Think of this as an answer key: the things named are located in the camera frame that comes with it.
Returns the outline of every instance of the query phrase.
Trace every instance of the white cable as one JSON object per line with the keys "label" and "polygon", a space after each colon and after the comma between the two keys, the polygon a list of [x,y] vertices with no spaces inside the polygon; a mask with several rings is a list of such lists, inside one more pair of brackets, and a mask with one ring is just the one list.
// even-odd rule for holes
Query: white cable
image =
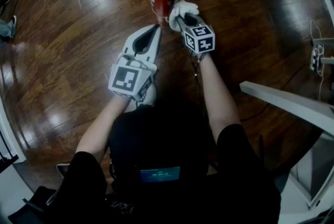
{"label": "white cable", "polygon": [[[320,31],[319,27],[316,25],[316,23],[313,20],[311,20],[309,22],[309,28],[310,28],[309,32],[311,33],[311,38],[314,39],[313,38],[313,33],[312,33],[312,24],[318,29],[320,38],[323,38],[323,36],[321,35],[321,31]],[[320,58],[321,55],[325,56],[324,45],[314,45],[312,52],[313,51],[317,54],[318,58]],[[319,70],[319,66],[317,65],[317,73],[321,77],[321,82],[320,82],[320,86],[319,86],[319,101],[321,101],[321,88],[322,88],[323,82],[324,82],[324,68],[325,68],[325,65],[323,64],[321,70]]]}

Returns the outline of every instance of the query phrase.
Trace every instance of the shoe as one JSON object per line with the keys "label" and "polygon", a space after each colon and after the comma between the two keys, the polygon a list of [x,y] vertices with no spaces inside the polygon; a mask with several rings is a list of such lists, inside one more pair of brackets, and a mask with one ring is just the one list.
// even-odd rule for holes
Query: shoe
{"label": "shoe", "polygon": [[157,90],[154,84],[151,84],[151,86],[148,88],[145,94],[145,98],[143,101],[134,101],[131,100],[129,106],[126,108],[125,113],[135,111],[137,109],[137,104],[138,107],[140,105],[149,105],[149,106],[154,106],[154,102],[156,101],[157,98]]}
{"label": "shoe", "polygon": [[12,17],[12,19],[11,19],[11,21],[12,21],[13,24],[14,24],[14,28],[16,28],[16,20],[17,20],[17,18],[16,18],[16,16],[14,15],[14,16]]}

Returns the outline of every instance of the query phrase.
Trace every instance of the cable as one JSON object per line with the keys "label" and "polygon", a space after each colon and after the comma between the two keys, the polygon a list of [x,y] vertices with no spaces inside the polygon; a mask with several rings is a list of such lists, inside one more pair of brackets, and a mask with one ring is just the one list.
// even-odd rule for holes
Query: cable
{"label": "cable", "polygon": [[[306,66],[306,65],[309,65],[309,63],[306,63],[306,64],[303,64],[291,77],[290,79],[280,88],[280,90],[283,90],[287,85],[288,83],[290,83],[290,81]],[[258,115],[262,114],[266,108],[268,108],[270,105],[270,103],[268,103],[266,106],[264,106],[264,108],[259,111],[258,113],[254,114],[253,116],[250,116],[250,117],[247,117],[247,118],[243,118],[243,119],[240,119],[241,122],[244,122],[244,121],[248,121],[250,119],[253,119],[255,117],[257,117]]]}
{"label": "cable", "polygon": [[[316,25],[316,23],[313,20],[311,20],[309,22],[309,32],[311,34],[312,40],[314,39],[313,38],[313,32],[312,32],[312,25],[314,25],[318,29],[320,38],[323,38],[323,36],[321,34],[321,31],[320,31],[320,28]],[[321,88],[322,88],[323,82],[324,82],[324,68],[325,68],[325,64],[323,64],[322,68],[319,69],[319,64],[320,64],[319,60],[320,60],[320,56],[322,56],[322,55],[325,56],[325,47],[324,47],[324,45],[314,45],[312,52],[313,51],[318,56],[317,73],[321,77],[321,82],[320,82],[320,85],[319,85],[319,97],[318,98],[319,98],[319,101],[321,101]]]}
{"label": "cable", "polygon": [[202,100],[202,95],[201,95],[201,92],[200,92],[200,83],[199,83],[199,80],[198,80],[198,67],[199,67],[199,64],[200,62],[204,59],[205,55],[207,54],[206,52],[203,53],[197,60],[197,63],[194,63],[192,61],[192,52],[190,52],[190,62],[194,68],[194,75],[195,75],[195,87],[196,87],[196,92],[197,92],[197,96],[198,96],[198,99],[199,99],[199,103],[201,105],[201,108],[202,108],[202,111],[203,111],[203,115],[206,115],[205,114],[205,111],[204,111],[204,103],[203,103],[203,100]]}

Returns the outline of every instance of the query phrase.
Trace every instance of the white table leg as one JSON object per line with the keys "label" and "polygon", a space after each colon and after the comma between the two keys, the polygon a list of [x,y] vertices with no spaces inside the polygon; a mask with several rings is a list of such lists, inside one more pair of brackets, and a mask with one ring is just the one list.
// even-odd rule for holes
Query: white table leg
{"label": "white table leg", "polygon": [[334,38],[316,38],[312,39],[313,45],[334,46]]}
{"label": "white table leg", "polygon": [[334,109],[329,104],[247,81],[242,82],[240,88],[242,92],[282,108],[334,135]]}

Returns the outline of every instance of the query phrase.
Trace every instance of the black shirt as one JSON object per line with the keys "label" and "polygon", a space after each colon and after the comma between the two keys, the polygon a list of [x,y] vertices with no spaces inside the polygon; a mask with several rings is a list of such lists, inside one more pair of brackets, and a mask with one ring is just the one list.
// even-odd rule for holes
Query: black shirt
{"label": "black shirt", "polygon": [[138,200],[117,195],[105,199],[107,183],[95,158],[75,154],[54,202],[49,222],[147,222],[186,218],[232,223],[277,223],[280,194],[240,125],[226,127],[218,138],[219,172],[183,186],[159,187]]}

